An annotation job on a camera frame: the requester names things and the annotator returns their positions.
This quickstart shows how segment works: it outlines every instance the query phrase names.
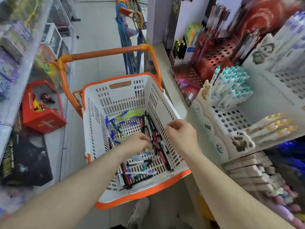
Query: hand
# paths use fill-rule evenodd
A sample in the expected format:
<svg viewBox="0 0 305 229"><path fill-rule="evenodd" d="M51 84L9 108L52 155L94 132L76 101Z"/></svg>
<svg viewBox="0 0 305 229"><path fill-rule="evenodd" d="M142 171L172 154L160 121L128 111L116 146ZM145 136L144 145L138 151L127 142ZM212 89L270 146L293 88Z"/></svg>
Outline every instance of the hand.
<svg viewBox="0 0 305 229"><path fill-rule="evenodd" d="M150 147L151 141L149 137L140 132L133 133L119 146L116 146L116 148L124 154L124 161L126 161L130 156L139 154L141 151L144 151L145 148Z"/></svg>
<svg viewBox="0 0 305 229"><path fill-rule="evenodd" d="M200 151L196 130L184 120L174 120L165 127L172 147L180 154L185 155Z"/></svg>

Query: white cross mark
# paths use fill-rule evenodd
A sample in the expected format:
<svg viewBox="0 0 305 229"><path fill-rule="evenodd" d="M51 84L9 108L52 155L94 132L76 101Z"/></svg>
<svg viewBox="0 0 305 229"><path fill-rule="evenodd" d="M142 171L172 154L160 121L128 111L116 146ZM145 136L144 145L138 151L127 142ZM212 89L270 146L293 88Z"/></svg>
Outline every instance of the white cross mark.
<svg viewBox="0 0 305 229"><path fill-rule="evenodd" d="M47 125L47 126L49 126L49 127L51 127L51 128L54 128L54 126L50 124L50 123L53 122L53 121L55 121L55 120L51 120L51 121L48 121L48 122L46 122L46 121L41 121L42 124L38 125L38 127L42 127L42 126L44 126L44 125Z"/></svg>

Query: person's left hand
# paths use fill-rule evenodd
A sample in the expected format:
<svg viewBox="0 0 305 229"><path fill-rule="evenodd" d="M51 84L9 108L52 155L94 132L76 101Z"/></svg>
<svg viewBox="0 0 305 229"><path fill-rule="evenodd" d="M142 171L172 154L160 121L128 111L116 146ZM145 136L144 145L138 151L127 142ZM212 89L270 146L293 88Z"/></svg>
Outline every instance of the person's left hand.
<svg viewBox="0 0 305 229"><path fill-rule="evenodd" d="M130 156L141 153L145 148L150 148L151 141L147 135L136 132L116 147L124 154L127 160Z"/></svg>

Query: black package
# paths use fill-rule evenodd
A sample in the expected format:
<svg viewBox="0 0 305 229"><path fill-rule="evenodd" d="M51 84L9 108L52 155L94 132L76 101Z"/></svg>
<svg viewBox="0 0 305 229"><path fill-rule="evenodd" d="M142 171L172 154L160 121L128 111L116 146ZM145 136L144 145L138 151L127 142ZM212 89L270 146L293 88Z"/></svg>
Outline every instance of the black package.
<svg viewBox="0 0 305 229"><path fill-rule="evenodd" d="M53 180L44 135L28 127L13 131L0 170L6 185L42 186Z"/></svg>

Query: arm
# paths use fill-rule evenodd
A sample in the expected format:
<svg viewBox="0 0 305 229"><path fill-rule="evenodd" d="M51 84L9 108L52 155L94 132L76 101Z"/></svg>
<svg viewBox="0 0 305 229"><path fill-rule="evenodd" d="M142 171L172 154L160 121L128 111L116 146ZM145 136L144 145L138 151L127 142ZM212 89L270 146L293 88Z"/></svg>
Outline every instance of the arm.
<svg viewBox="0 0 305 229"><path fill-rule="evenodd" d="M171 145L192 171L220 228L294 228L248 194L203 155L197 143L196 130L190 123L175 120L165 130Z"/></svg>
<svg viewBox="0 0 305 229"><path fill-rule="evenodd" d="M35 196L0 223L0 228L74 228L101 197L119 165L149 144L146 135L134 133L119 146Z"/></svg>

